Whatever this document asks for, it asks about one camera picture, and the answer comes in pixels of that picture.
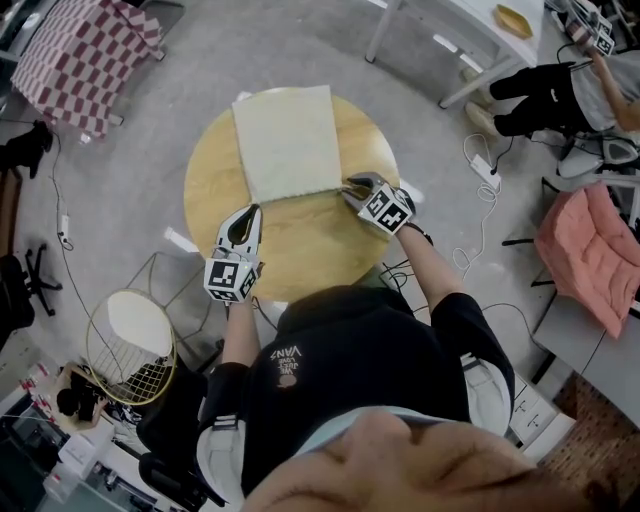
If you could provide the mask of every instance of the checkered cloth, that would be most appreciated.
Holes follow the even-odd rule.
[[[45,116],[103,137],[116,95],[159,50],[158,20],[126,2],[60,0],[20,58],[11,81]]]

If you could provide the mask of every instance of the pink cushion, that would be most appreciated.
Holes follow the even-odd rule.
[[[584,304],[617,339],[640,287],[640,245],[606,185],[560,193],[535,245],[558,293]]]

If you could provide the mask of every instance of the white table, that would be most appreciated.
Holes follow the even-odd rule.
[[[496,24],[493,10],[501,3],[522,14],[533,37],[522,40]],[[467,96],[518,64],[534,67],[539,60],[544,0],[391,0],[369,43],[366,60],[373,62],[396,11],[402,9],[460,48],[479,64],[490,62],[475,80],[440,101],[442,108]]]

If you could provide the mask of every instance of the white sneaker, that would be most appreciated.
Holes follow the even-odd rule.
[[[500,136],[500,133],[496,129],[496,124],[493,122],[493,114],[491,112],[485,110],[473,101],[468,102],[464,106],[464,111],[467,113],[471,122],[481,131],[492,137]]]
[[[460,71],[460,76],[466,83],[473,82],[476,78],[478,78],[479,75],[480,73],[478,73],[473,68],[464,68],[462,71]],[[488,85],[479,87],[474,91],[474,93],[477,94],[478,99],[480,99],[480,101],[486,106],[493,105],[496,101],[496,99],[491,96],[491,91],[489,91]]]

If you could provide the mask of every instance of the wooden tabletop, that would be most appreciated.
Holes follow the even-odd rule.
[[[393,186],[400,178],[382,132],[361,110],[332,97],[343,180],[375,171]],[[220,224],[250,203],[231,109],[204,132],[191,155],[184,187],[189,233],[208,258]],[[380,261],[389,237],[360,221],[338,192],[262,205],[265,263],[253,289],[258,298],[293,302],[326,288],[352,284]]]

